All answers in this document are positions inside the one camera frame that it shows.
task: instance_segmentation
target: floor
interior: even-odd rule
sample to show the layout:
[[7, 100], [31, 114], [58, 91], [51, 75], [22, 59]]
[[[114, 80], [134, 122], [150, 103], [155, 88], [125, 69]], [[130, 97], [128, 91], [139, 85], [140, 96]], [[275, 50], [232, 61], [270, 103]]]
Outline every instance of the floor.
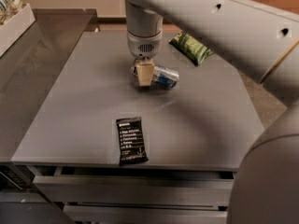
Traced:
[[[100, 23], [100, 30], [126, 31], [126, 25], [124, 23]], [[173, 24], [164, 24], [165, 33], [178, 33], [179, 31], [179, 28]], [[272, 94], [265, 91], [261, 85], [254, 83], [242, 73], [240, 76], [266, 129], [286, 110], [286, 107]]]

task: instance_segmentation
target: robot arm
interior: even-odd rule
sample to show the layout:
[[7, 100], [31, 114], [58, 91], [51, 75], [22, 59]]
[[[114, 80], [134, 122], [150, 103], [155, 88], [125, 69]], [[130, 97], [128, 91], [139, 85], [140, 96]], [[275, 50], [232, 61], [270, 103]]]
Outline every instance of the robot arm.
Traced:
[[[298, 16], [249, 0], [126, 0], [126, 4], [129, 48], [135, 57], [151, 58], [159, 52], [164, 17], [263, 83], [289, 107], [242, 161], [227, 223], [297, 223]], [[140, 50], [151, 39], [154, 49]]]

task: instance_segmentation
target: soda can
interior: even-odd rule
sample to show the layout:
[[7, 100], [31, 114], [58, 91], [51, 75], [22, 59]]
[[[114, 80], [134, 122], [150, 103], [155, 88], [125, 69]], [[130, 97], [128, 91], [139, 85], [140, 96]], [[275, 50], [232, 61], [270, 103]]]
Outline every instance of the soda can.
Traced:
[[[131, 73], [134, 77], [138, 77], [137, 69], [134, 65], [131, 67]], [[174, 88], [178, 81], [179, 74], [177, 71], [155, 64], [151, 84], [159, 84], [166, 88]]]

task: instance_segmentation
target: green chip bag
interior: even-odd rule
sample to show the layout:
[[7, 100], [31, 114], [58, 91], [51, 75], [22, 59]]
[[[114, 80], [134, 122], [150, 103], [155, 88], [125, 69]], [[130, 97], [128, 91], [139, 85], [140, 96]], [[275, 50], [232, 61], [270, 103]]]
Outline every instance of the green chip bag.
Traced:
[[169, 43], [187, 55], [195, 65], [202, 63], [206, 57], [214, 53], [186, 32], [180, 32]]

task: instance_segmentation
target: black snack bag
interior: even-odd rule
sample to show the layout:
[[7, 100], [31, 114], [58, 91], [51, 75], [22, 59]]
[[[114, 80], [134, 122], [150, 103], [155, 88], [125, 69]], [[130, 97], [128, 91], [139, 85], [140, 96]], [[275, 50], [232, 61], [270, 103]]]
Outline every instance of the black snack bag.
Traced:
[[141, 117], [117, 119], [121, 149], [120, 166], [148, 161], [144, 147]]

